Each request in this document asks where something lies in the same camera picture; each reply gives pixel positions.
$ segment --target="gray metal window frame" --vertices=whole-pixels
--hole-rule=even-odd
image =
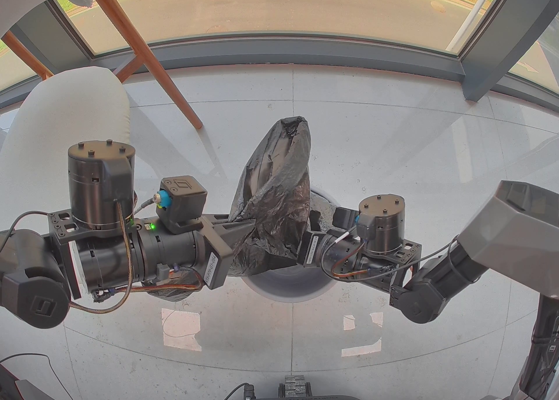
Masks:
[[[200,35],[151,47],[165,69],[267,63],[380,69],[460,82],[466,100],[496,91],[559,112],[559,94],[508,73],[557,12],[559,0],[495,0],[458,56],[353,36],[269,31]],[[34,8],[12,31],[53,72],[115,69],[132,54],[128,49],[94,56],[53,0]],[[22,101],[39,81],[32,77],[0,91],[0,109]]]

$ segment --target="tiled floor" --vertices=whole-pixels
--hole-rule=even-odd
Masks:
[[[206,126],[195,131],[149,75],[130,78],[140,199],[163,176],[191,174],[208,190],[206,211],[228,212],[254,148],[292,115],[310,125],[312,184],[350,208],[368,195],[402,195],[406,236],[425,253],[456,235],[501,179],[559,191],[559,117],[513,98],[490,93],[468,103],[457,83],[350,68],[229,66],[171,76]],[[0,115],[0,128],[9,124]],[[489,271],[437,320],[416,325],[362,285],[284,304],[232,278],[179,303],[137,294],[114,314],[72,311],[48,335],[1,310],[10,333],[0,337],[0,356],[42,348],[74,398],[88,400],[220,400],[241,382],[262,398],[290,373],[304,374],[315,395],[477,400],[509,394],[537,299]],[[190,348],[164,338],[162,309],[189,312],[173,330],[193,335]],[[8,368],[64,398],[41,362],[33,371],[25,363]]]

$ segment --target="manhole cover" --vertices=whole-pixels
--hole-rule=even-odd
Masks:
[[[447,10],[446,8],[444,8],[444,5],[442,5],[440,2],[437,1],[431,1],[431,7],[437,10],[437,12],[441,12],[441,13],[444,13]]]
[[[224,26],[213,26],[206,30],[206,33],[216,33],[216,32],[228,32],[227,27]]]

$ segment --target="white pipe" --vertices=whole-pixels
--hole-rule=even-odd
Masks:
[[[478,14],[478,12],[481,9],[481,6],[484,4],[484,2],[485,2],[485,0],[477,0],[476,5],[473,6],[472,11],[468,15],[468,17],[464,20],[464,22],[462,23],[462,25],[458,29],[458,32],[456,32],[454,38],[448,44],[447,49],[446,49],[447,51],[458,52],[458,51],[454,51],[453,49],[456,47],[456,45],[458,43],[462,42],[461,40],[464,37],[464,34],[465,34],[466,30],[468,30],[470,28],[470,26],[473,24],[473,20],[475,19],[476,15]]]

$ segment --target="white label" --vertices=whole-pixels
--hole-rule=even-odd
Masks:
[[[312,238],[311,250],[309,251],[309,256],[307,257],[307,265],[310,265],[312,263],[312,259],[314,258],[314,253],[316,252],[317,243],[318,243],[318,236],[314,236]]]
[[[217,256],[212,252],[210,258],[208,259],[208,266],[206,267],[206,274],[204,274],[204,282],[206,285],[211,285],[213,279],[213,273],[217,268]]]

